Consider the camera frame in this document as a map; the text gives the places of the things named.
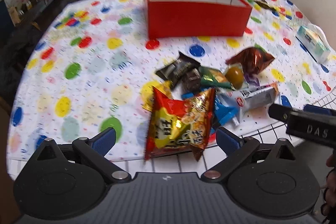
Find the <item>blue snack package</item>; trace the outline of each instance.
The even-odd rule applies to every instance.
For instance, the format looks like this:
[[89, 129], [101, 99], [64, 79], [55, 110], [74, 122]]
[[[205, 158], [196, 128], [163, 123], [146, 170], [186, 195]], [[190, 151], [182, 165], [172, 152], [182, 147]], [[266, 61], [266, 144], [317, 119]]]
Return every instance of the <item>blue snack package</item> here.
[[[182, 99], [187, 99], [193, 97], [195, 94], [192, 92], [182, 94]], [[215, 96], [215, 116], [212, 121], [212, 127], [210, 130], [210, 134], [215, 133], [216, 129], [220, 126], [223, 126], [227, 122], [229, 122], [236, 114], [238, 113], [238, 109], [232, 106], [225, 106], [221, 103], [217, 95]]]

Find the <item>tablecloth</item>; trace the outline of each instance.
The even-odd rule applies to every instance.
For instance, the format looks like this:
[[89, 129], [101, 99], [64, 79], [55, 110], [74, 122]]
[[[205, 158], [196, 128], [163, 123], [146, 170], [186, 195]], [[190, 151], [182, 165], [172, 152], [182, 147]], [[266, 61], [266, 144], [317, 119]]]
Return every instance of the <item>tablecloth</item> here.
[[[112, 126], [117, 143], [109, 160], [143, 158], [150, 113], [142, 103], [162, 80], [155, 71], [181, 51], [203, 66], [225, 68], [225, 60], [258, 44], [276, 59], [258, 75], [260, 84], [278, 81], [282, 103], [302, 108], [336, 85], [335, 52], [317, 64], [295, 38], [309, 21], [287, 0], [267, 0], [277, 12], [253, 0], [243, 37], [184, 37], [149, 41], [143, 0], [83, 0], [68, 5], [36, 46], [13, 105], [7, 157], [28, 160], [46, 138], [58, 144], [93, 137]], [[179, 98], [179, 89], [174, 92]], [[246, 113], [237, 135], [274, 122], [262, 107]]]

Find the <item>red box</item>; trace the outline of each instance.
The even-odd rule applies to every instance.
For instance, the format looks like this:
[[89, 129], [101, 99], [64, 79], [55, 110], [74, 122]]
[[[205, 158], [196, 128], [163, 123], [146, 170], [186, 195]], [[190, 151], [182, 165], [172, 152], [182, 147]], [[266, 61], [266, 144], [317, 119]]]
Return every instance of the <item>red box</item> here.
[[240, 37], [252, 7], [244, 0], [144, 0], [149, 39]]

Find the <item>tissue box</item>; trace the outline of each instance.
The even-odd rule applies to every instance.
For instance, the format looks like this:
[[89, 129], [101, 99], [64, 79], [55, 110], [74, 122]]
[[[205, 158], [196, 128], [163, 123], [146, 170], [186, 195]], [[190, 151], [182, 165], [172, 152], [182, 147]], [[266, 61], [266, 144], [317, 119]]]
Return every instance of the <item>tissue box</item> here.
[[319, 35], [307, 27], [301, 26], [296, 33], [296, 38], [319, 64], [323, 63], [330, 54], [330, 49], [324, 45]]
[[149, 39], [244, 34], [252, 7], [244, 0], [144, 0]]

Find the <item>snack pile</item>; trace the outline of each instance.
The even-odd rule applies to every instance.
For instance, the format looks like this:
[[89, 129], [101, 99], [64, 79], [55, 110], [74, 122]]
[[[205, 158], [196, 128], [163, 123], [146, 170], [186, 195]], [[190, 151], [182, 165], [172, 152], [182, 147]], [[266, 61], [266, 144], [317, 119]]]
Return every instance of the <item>snack pile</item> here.
[[[192, 151], [199, 160], [210, 136], [228, 122], [239, 125], [245, 112], [266, 106], [279, 95], [277, 83], [259, 86], [251, 81], [274, 57], [261, 48], [249, 47], [227, 60], [227, 68], [203, 67], [181, 52], [156, 75], [165, 82], [152, 87], [143, 108], [151, 111], [145, 159]], [[171, 89], [182, 83], [182, 99]]]

